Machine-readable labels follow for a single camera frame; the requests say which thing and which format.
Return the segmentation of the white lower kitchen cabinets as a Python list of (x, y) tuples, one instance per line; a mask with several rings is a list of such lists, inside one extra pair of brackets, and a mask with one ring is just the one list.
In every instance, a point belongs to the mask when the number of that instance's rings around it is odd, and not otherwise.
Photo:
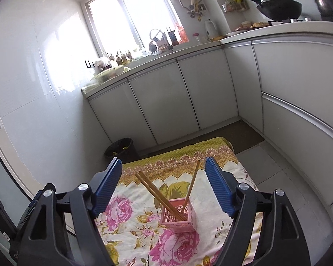
[(241, 118), (333, 205), (333, 37), (278, 35), (163, 57), (88, 101), (111, 141), (143, 151)]

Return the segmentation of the black trash bin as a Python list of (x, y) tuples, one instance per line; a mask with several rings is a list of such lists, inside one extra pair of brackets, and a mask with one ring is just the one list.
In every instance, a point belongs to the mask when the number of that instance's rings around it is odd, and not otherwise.
[(140, 159), (133, 140), (129, 137), (122, 138), (108, 146), (104, 156), (109, 161), (117, 157), (121, 160), (122, 164), (135, 162)]

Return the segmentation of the floral tablecloth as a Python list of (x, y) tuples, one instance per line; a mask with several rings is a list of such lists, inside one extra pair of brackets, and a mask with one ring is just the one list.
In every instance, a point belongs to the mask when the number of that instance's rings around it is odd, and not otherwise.
[[(95, 220), (101, 239), (116, 265), (214, 265), (232, 225), (204, 171), (214, 157), (223, 171), (240, 183), (254, 181), (223, 137), (173, 150), (123, 166), (117, 188)], [(184, 221), (177, 220), (135, 176), (143, 172), (181, 213), (201, 160)]]

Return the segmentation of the white basin on counter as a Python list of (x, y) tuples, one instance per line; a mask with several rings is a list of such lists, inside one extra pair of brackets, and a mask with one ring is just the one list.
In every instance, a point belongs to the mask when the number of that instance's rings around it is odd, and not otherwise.
[(119, 75), (124, 73), (124, 66), (122, 65), (121, 67), (115, 67), (115, 68), (109, 68), (107, 70), (102, 71), (98, 75), (94, 77), (94, 79), (99, 83), (102, 84), (109, 79), (115, 78)]

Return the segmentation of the white electric kettle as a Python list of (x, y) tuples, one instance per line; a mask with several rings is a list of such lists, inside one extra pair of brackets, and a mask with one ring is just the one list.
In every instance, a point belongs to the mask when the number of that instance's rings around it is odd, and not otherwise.
[(209, 40), (216, 38), (218, 36), (218, 30), (216, 28), (215, 23), (210, 19), (208, 19), (205, 21), (204, 24), (205, 24), (207, 38)]

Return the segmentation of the window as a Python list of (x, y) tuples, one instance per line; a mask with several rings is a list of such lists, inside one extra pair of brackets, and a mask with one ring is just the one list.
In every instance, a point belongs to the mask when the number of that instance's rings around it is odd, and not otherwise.
[(78, 1), (100, 55), (148, 49), (162, 37), (172, 46), (182, 42), (183, 27), (171, 0)]

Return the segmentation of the black wok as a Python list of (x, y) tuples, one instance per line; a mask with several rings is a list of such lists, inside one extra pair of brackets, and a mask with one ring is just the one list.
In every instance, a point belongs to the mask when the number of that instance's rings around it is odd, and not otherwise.
[(294, 0), (248, 0), (257, 4), (256, 8), (270, 20), (282, 22), (297, 19), (302, 13), (302, 4)]

